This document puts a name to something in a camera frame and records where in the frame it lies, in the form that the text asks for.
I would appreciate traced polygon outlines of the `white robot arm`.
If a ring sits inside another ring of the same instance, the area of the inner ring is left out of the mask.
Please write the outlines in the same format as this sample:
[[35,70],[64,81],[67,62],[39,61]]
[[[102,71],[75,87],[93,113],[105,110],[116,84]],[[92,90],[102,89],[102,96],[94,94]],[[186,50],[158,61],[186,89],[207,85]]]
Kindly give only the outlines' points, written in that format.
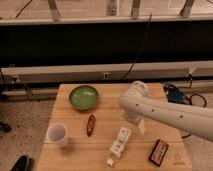
[[148,86],[134,81],[120,96],[125,119],[138,125],[144,117],[213,142],[213,109],[148,98]]

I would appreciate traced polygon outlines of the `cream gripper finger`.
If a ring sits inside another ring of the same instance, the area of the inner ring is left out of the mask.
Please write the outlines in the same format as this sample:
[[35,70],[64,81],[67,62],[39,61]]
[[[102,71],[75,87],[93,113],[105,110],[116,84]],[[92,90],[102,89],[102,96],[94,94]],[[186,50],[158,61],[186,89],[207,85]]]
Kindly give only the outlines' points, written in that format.
[[140,120],[140,123],[138,125],[138,129],[139,129],[139,131],[142,135],[145,134],[146,128],[145,128],[145,120],[144,119]]

